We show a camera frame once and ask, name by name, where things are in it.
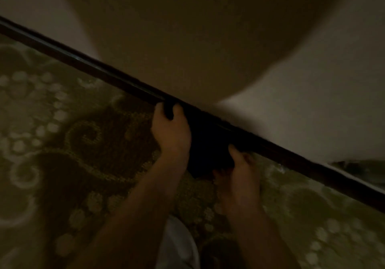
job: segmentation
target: green carpet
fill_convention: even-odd
[[[0,268],[64,268],[159,156],[152,106],[0,36]],[[255,155],[264,208],[303,268],[385,267],[385,217]],[[243,268],[213,181],[172,213],[202,268]]]

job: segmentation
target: beige wall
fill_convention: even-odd
[[[384,3],[0,0],[0,15],[328,162],[385,158]]]

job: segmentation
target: brown skirting board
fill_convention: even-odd
[[[157,102],[165,99],[180,101],[175,97],[172,97],[137,80],[136,78],[127,75],[126,73],[115,69],[114,67],[88,57],[83,53],[13,23],[3,17],[0,17],[0,33],[65,64],[75,67],[80,71],[100,78],[103,81],[151,104],[156,104]],[[202,120],[210,120],[215,123],[218,128],[225,128],[230,132],[234,132],[236,136],[244,138],[244,140],[248,141],[248,145],[252,146],[254,152],[274,160],[289,169],[293,169],[381,212],[385,212],[385,194],[373,190],[353,179],[349,179],[333,169],[313,163],[302,156],[279,147],[278,145],[257,135],[230,125],[218,117],[201,111],[192,105],[185,102],[182,102],[182,104],[184,107],[188,107],[190,111],[194,111]]]

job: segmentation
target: hand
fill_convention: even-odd
[[[176,159],[189,158],[191,146],[191,131],[181,105],[176,104],[173,109],[174,119],[167,119],[163,110],[163,103],[155,106],[151,131],[161,147],[162,155]]]
[[[213,171],[218,184],[219,199],[228,217],[244,215],[260,208],[259,173],[254,172],[255,161],[251,155],[239,152],[229,145],[234,169]]]

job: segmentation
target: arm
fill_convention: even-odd
[[[181,106],[168,120],[157,104],[152,133],[162,153],[150,171],[68,269],[154,268],[176,189],[189,159],[191,134]]]
[[[245,260],[253,269],[299,269],[296,258],[262,209],[259,174],[253,173],[253,158],[233,145],[229,146],[229,152],[234,169],[227,173],[214,171],[214,175],[223,209]]]

